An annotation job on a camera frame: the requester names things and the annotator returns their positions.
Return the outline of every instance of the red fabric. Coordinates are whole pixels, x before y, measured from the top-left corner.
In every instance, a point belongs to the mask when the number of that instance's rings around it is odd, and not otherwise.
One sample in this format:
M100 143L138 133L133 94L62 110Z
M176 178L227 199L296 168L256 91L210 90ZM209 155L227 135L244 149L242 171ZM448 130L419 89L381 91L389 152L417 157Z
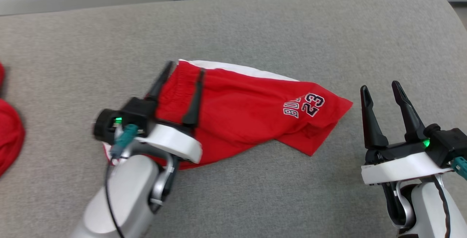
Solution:
M0 63L0 86L4 70ZM0 99L0 177L18 157L24 140L24 129L16 110Z
M162 88L157 118L181 122L199 73L199 67L180 61ZM216 162L272 139L312 155L351 106L352 102L312 82L206 70L195 130L203 155L200 164L182 162L180 168Z

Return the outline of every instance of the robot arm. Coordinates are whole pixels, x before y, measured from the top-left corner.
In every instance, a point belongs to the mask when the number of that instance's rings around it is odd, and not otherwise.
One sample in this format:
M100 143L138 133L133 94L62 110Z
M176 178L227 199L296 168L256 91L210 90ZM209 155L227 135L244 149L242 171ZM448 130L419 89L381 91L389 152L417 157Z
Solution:
M437 124L425 128L400 83L392 82L392 89L407 132L406 142L391 145L375 118L368 88L360 89L367 148L363 181L382 186L398 237L464 237L466 222L440 175L454 170L467 179L467 136L459 129L440 130ZM414 179L422 183L401 187Z
M121 110L103 110L94 126L97 140L112 145L104 186L86 207L72 238L139 238L170 193L178 164L199 163L198 124L204 71L200 72L182 124L156 120L158 96L173 62L168 62L145 99L131 98ZM163 168L152 159L166 161ZM113 160L118 160L112 174Z

